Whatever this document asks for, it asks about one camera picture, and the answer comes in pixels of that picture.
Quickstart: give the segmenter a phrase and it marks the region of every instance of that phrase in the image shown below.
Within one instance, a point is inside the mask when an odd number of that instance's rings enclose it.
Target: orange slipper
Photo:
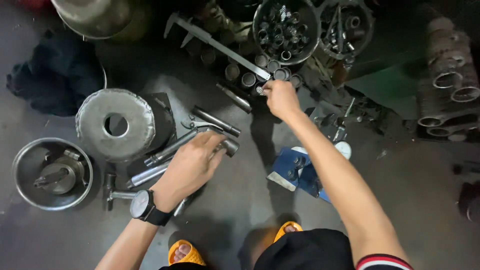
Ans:
[[[202,256],[200,256],[200,253],[198,250],[187,240],[178,240],[176,243],[172,245],[170,250],[168,251],[168,265],[172,265],[176,262],[174,262],[174,257],[175,257],[175,250],[177,250],[181,245],[189,245],[190,246],[190,252],[185,255],[185,257],[178,262],[193,262],[196,264],[200,265],[206,265],[204,260],[202,259]]]
[[[275,240],[273,241],[274,243],[278,239],[280,239],[280,237],[282,237],[286,234],[285,228],[287,226],[293,226],[293,228],[297,229],[297,232],[302,232],[303,231],[303,229],[301,228],[301,226],[298,223],[296,223],[294,221],[288,221],[285,224],[283,224],[282,227],[280,227],[280,230],[278,230],[278,232],[276,233]]]

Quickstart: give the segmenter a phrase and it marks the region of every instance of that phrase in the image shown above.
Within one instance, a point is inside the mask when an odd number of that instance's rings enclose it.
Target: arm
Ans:
[[[224,139],[213,131],[203,132],[177,151],[165,174],[150,188],[160,211],[171,212],[212,178],[225,153],[214,153],[214,149]],[[157,226],[148,222],[130,220],[95,269],[139,269],[156,231]]]
[[[319,179],[347,229],[353,261],[384,253],[407,259],[389,218],[357,170],[325,138],[299,106],[289,82],[264,86],[270,111],[289,125],[307,149]]]

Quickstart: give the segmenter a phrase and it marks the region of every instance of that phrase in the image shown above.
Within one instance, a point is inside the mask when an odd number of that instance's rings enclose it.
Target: foot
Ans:
[[[291,232],[296,232],[297,229],[295,227],[293,227],[292,225],[289,225],[289,226],[283,228],[283,231],[286,232],[286,233],[291,233]]]
[[[192,248],[189,245],[180,245],[179,248],[175,250],[175,257],[173,257],[174,262],[179,262],[181,259],[185,258]]]

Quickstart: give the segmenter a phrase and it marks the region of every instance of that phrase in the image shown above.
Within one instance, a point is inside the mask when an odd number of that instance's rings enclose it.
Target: black cloth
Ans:
[[[329,229],[292,232],[270,245],[254,270],[353,270],[350,242]],[[194,263],[175,263],[160,270],[211,270]]]
[[[45,114],[73,116],[102,89],[104,74],[93,44],[71,32],[47,31],[32,58],[13,67],[7,89]]]

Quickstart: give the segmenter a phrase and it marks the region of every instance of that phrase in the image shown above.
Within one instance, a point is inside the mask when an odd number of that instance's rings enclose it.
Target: wristwatch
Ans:
[[[140,190],[130,204],[130,214],[134,219],[146,221],[156,226],[165,226],[172,216],[158,210],[153,202],[152,190]]]

